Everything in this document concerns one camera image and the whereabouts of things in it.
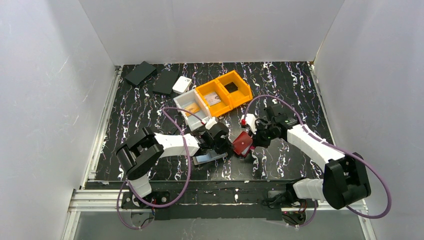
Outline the red leather card holder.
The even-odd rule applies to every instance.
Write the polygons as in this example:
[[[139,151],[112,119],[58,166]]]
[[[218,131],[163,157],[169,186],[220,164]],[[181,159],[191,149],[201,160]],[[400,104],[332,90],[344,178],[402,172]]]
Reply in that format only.
[[[252,136],[247,131],[242,131],[232,142],[233,151],[239,157],[247,157],[254,149]]]

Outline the grey card holder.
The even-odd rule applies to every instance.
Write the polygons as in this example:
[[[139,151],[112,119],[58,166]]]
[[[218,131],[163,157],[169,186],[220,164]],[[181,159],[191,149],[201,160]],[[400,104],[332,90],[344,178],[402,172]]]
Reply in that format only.
[[[205,155],[193,156],[192,160],[193,160],[193,164],[195,166],[198,166],[198,165],[201,165],[201,164],[205,164],[205,163],[209,163],[209,162],[212,162],[212,161],[215,161],[215,160],[222,159],[222,158],[227,157],[227,156],[228,156],[227,152],[218,154],[214,150],[211,150]]]

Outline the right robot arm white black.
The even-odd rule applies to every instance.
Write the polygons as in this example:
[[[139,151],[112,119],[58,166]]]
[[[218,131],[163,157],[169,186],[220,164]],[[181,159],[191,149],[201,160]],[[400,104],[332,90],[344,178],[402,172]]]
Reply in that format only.
[[[269,106],[265,112],[266,118],[248,113],[244,119],[250,128],[252,146],[267,148],[274,139],[284,140],[301,150],[323,171],[323,178],[302,178],[289,183],[290,200],[325,201],[339,210],[371,195],[367,170],[357,159],[358,154],[349,156],[331,148],[306,124],[288,117],[281,105]]]

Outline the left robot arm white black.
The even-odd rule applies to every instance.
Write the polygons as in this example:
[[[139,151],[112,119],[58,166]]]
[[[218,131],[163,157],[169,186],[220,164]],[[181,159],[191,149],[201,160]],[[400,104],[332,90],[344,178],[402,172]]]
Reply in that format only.
[[[144,127],[115,150],[133,194],[143,198],[152,192],[148,172],[161,158],[185,156],[189,164],[228,157],[233,150],[229,129],[221,122],[206,124],[193,133],[166,135]]]

